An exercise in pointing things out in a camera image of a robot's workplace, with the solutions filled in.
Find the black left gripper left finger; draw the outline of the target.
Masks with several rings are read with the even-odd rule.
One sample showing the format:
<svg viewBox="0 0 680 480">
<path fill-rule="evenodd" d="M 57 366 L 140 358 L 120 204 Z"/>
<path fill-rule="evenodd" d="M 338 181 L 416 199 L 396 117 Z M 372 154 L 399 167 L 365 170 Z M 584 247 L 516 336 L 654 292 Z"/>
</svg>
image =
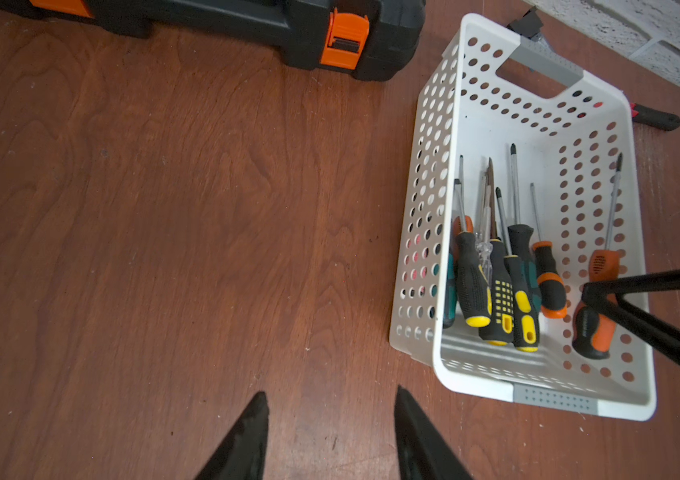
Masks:
<svg viewBox="0 0 680 480">
<path fill-rule="evenodd" d="M 236 420 L 196 480 L 262 480 L 269 434 L 267 395 L 257 392 Z"/>
</svg>

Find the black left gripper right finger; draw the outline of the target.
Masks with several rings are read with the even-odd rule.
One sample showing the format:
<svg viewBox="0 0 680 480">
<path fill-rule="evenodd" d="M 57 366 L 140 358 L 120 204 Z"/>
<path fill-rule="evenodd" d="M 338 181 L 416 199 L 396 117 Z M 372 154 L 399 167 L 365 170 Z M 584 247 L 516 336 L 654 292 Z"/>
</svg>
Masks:
<svg viewBox="0 0 680 480">
<path fill-rule="evenodd" d="M 402 480 L 472 480 L 465 466 L 404 387 L 394 407 L 396 445 Z"/>
</svg>

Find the orange handle screwdriver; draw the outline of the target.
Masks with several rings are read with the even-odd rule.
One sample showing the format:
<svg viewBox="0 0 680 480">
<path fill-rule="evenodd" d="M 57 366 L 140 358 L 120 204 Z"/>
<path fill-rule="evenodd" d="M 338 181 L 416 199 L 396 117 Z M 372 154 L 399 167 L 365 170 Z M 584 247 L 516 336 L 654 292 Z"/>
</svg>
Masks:
<svg viewBox="0 0 680 480">
<path fill-rule="evenodd" d="M 616 162 L 615 180 L 611 194 L 608 225 L 605 234 L 605 246 L 593 252 L 589 263 L 589 280 L 591 283 L 615 281 L 618 279 L 620 256 L 612 249 L 613 227 L 616 213 L 619 185 L 622 175 L 623 154 Z M 581 356 L 591 360 L 605 360 L 610 357 L 609 349 L 616 329 L 616 323 L 603 310 L 607 302 L 614 303 L 611 294 L 604 294 L 586 287 L 584 298 L 579 302 L 573 320 L 573 349 Z"/>
</svg>

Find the green handle screwdriver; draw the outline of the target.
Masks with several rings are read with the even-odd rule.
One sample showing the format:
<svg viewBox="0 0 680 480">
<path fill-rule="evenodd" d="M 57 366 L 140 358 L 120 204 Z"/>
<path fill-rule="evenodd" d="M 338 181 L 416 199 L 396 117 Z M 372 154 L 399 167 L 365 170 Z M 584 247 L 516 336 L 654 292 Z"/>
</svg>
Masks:
<svg viewBox="0 0 680 480">
<path fill-rule="evenodd" d="M 443 328 L 448 329 L 454 325 L 457 311 L 457 288 L 456 288 L 456 270 L 455 261 L 452 253 L 448 256 L 447 263 L 447 284 L 445 294 L 445 310 Z"/>
</svg>

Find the green black screwdriver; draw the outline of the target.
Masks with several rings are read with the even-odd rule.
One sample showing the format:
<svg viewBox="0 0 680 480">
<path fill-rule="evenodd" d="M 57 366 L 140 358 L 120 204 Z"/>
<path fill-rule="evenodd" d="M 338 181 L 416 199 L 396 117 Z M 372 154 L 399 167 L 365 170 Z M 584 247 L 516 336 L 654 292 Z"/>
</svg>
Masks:
<svg viewBox="0 0 680 480">
<path fill-rule="evenodd" d="M 528 296 L 534 308 L 539 311 L 542 303 L 541 293 L 536 279 L 536 266 L 530 250 L 530 239 L 534 229 L 524 224 L 521 219 L 519 169 L 517 159 L 517 147 L 515 143 L 510 146 L 509 175 L 513 192 L 513 216 L 514 223 L 508 228 L 512 253 L 522 261 L 522 276 L 526 282 Z"/>
</svg>

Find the pink handle screwdriver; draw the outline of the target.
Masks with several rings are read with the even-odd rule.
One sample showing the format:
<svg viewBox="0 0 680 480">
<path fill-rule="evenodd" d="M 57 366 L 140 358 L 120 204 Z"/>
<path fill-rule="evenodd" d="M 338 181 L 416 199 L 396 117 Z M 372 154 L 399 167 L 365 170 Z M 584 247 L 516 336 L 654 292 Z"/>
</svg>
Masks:
<svg viewBox="0 0 680 480">
<path fill-rule="evenodd" d="M 408 288 L 423 284 L 432 276 L 431 243 L 425 234 L 416 234 L 404 242 L 401 280 Z"/>
</svg>

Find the white plastic bin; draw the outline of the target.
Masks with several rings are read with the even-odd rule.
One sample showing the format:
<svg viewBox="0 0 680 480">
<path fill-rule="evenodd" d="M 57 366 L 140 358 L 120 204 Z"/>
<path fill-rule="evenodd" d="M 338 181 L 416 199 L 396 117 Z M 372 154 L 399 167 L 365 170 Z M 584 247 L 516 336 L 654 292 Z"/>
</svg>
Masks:
<svg viewBox="0 0 680 480">
<path fill-rule="evenodd" d="M 421 90 L 390 345 L 448 389 L 645 421 L 652 349 L 574 315 L 599 248 L 645 273 L 632 112 L 622 91 L 471 13 Z"/>
</svg>

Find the red pipe wrench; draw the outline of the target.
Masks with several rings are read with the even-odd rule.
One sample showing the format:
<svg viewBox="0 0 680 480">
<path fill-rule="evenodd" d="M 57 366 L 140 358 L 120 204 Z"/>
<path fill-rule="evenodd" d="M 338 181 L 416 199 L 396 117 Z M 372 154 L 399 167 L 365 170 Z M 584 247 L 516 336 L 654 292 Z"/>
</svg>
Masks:
<svg viewBox="0 0 680 480">
<path fill-rule="evenodd" d="M 673 131 L 680 127 L 680 117 L 676 114 L 656 110 L 635 102 L 629 103 L 632 121 L 663 131 Z"/>
</svg>

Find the small black tool part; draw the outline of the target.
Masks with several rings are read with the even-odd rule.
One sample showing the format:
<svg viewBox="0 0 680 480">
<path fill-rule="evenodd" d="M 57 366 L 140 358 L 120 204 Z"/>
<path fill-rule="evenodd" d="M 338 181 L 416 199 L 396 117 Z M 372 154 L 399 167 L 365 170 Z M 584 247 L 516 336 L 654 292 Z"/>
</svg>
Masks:
<svg viewBox="0 0 680 480">
<path fill-rule="evenodd" d="M 507 28 L 531 41 L 544 43 L 546 41 L 542 33 L 544 24 L 537 11 L 537 7 L 533 6 L 522 17 L 511 21 Z"/>
</svg>

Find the black plastic tool case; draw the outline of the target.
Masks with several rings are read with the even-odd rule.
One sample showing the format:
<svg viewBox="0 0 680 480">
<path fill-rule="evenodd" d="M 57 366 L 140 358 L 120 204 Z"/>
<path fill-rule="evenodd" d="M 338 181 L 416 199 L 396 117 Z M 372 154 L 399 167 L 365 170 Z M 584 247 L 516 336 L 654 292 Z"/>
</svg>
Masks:
<svg viewBox="0 0 680 480">
<path fill-rule="evenodd" d="M 0 0 L 0 10 L 135 38 L 149 37 L 156 23 L 189 27 L 274 47 L 291 67 L 379 82 L 411 61 L 426 19 L 425 2 L 412 0 Z"/>
</svg>

